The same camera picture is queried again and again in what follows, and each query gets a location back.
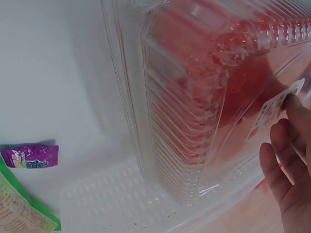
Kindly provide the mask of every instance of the purple candy wrapper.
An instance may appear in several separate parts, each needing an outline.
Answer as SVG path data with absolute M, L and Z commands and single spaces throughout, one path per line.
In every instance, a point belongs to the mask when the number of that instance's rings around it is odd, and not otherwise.
M 46 168 L 58 164 L 58 146 L 26 145 L 0 152 L 8 167 Z

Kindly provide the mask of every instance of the clear plastic container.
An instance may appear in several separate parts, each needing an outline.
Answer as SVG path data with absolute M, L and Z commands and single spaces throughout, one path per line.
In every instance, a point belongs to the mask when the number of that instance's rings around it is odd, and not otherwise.
M 180 203 L 258 154 L 288 94 L 311 105 L 306 0 L 107 0 L 103 9 L 143 176 Z

